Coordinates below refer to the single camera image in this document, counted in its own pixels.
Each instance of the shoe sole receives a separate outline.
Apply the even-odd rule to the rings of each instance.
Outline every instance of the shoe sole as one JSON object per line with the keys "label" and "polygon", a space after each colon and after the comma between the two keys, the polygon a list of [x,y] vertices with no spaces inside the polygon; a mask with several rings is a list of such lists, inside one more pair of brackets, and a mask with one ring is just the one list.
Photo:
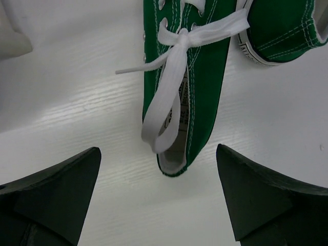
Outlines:
{"label": "shoe sole", "polygon": [[[251,5],[253,3],[254,0],[247,0],[244,8],[247,9],[247,16],[249,14]],[[253,62],[260,64],[260,65],[264,65],[264,66],[278,66],[281,63],[275,63],[272,61],[266,61],[264,60],[262,57],[260,57],[255,50],[253,49],[251,42],[248,38],[248,34],[247,34],[247,30],[242,31],[241,33],[238,34],[238,42],[239,42],[239,47],[241,49],[241,51],[244,53],[245,56],[247,56],[250,60],[252,60]]]}

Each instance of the green sneaker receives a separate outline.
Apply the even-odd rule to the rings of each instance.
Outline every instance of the green sneaker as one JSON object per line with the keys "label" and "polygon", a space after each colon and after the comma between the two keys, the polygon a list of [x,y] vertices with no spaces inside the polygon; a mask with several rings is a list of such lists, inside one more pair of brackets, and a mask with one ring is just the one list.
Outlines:
{"label": "green sneaker", "polygon": [[238,35],[243,53],[258,64],[290,62],[328,38],[327,0],[247,0],[250,28]]}
{"label": "green sneaker", "polygon": [[249,27],[236,0],[144,0],[141,137],[161,171],[179,176],[207,143],[218,108],[230,37]]}

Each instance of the shoelace bow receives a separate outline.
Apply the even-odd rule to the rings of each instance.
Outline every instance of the shoelace bow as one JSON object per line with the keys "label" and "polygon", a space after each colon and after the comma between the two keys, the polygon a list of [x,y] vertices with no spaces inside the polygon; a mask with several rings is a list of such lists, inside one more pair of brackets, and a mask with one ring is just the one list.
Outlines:
{"label": "shoelace bow", "polygon": [[[141,131],[143,141],[151,146],[154,153],[166,151],[178,135],[180,124],[179,87],[187,68],[187,50],[191,47],[200,47],[221,41],[249,27],[246,9],[241,9],[223,19],[197,27],[190,32],[183,28],[178,34],[166,29],[166,20],[164,19],[159,26],[158,41],[163,45],[170,46],[170,49],[150,63],[116,71],[116,74],[122,74],[152,71],[163,65],[165,67],[158,89],[143,120]],[[171,110],[171,121],[160,134],[163,123]]]}

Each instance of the shoe opening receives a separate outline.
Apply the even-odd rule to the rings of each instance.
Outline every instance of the shoe opening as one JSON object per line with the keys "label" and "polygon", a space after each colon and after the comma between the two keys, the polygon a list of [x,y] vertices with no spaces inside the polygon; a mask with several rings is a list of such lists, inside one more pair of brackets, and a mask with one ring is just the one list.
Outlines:
{"label": "shoe opening", "polygon": [[315,0],[313,19],[316,24],[318,39],[324,43],[328,38],[328,1]]}
{"label": "shoe opening", "polygon": [[[158,162],[161,170],[168,175],[175,175],[186,165],[186,145],[189,126],[189,86],[188,72],[186,71],[179,88],[181,112],[179,133],[172,146],[163,153],[158,154]],[[170,123],[169,114],[164,123],[163,130]]]}

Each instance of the white table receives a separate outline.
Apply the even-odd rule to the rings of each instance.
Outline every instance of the white table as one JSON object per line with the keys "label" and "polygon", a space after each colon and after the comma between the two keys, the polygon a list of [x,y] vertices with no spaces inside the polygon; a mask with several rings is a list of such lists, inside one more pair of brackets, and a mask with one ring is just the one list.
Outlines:
{"label": "white table", "polygon": [[264,69],[232,40],[212,137],[180,178],[140,139],[142,0],[6,0],[32,53],[0,62],[0,183],[91,146],[102,162],[80,246],[238,245],[217,174],[226,144],[328,187],[328,46]]}

